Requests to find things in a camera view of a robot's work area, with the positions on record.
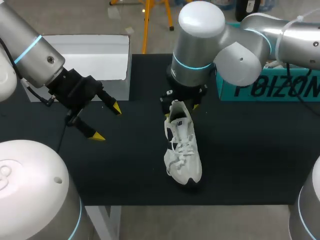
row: screw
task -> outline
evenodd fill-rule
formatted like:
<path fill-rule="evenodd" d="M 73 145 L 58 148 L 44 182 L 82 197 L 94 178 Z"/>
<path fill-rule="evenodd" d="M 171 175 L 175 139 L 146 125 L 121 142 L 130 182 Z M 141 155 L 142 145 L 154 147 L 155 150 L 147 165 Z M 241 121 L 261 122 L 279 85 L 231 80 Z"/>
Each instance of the screw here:
<path fill-rule="evenodd" d="M 54 64 L 54 63 L 55 63 L 55 59 L 54 59 L 53 56 L 48 56 L 48 57 L 46 58 L 46 60 L 47 60 L 48 63 L 50 63 L 50 64 Z"/>

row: white box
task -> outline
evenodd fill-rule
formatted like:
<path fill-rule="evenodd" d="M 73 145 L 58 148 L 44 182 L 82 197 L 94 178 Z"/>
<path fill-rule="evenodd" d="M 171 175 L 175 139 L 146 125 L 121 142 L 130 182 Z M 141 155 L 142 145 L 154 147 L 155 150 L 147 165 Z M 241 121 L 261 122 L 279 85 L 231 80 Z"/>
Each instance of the white box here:
<path fill-rule="evenodd" d="M 119 101 L 129 100 L 131 49 L 127 35 L 48 35 L 43 36 L 64 58 L 64 68 L 75 69 L 83 77 L 101 81 L 104 90 Z M 46 87 L 33 89 L 49 99 Z M 27 89 L 31 102 L 39 102 Z M 100 101 L 96 96 L 93 101 Z"/>

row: white sneaker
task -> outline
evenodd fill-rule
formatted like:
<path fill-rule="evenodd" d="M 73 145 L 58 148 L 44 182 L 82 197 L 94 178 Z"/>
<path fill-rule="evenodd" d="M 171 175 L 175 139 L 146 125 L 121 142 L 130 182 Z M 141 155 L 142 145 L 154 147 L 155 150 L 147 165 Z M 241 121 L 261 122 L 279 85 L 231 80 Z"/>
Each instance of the white sneaker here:
<path fill-rule="evenodd" d="M 168 149 L 164 163 L 169 176 L 179 184 L 195 185 L 202 176 L 194 123 L 183 101 L 173 101 L 164 121 Z"/>

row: shoe tongue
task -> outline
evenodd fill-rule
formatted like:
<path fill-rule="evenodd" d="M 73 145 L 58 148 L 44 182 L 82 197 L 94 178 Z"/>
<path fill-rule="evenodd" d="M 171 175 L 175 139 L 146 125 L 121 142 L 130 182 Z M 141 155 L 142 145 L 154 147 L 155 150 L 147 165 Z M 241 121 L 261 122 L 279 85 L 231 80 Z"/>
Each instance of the shoe tongue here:
<path fill-rule="evenodd" d="M 171 122 L 171 124 L 176 126 L 178 135 L 180 139 L 187 139 L 188 134 L 188 127 L 189 127 L 190 119 L 187 117 L 177 118 Z"/>

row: white table leg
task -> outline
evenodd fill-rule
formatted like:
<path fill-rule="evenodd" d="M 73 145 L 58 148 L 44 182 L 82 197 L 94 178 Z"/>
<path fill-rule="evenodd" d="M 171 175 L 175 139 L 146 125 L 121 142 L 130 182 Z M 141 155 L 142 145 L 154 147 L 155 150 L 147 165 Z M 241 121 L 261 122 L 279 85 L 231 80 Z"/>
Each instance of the white table leg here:
<path fill-rule="evenodd" d="M 120 221 L 121 221 L 121 206 L 111 206 L 110 221 L 112 223 L 116 239 L 119 239 Z"/>
<path fill-rule="evenodd" d="M 85 207 L 100 240 L 119 240 L 121 206 L 111 206 L 108 216 L 105 206 Z"/>

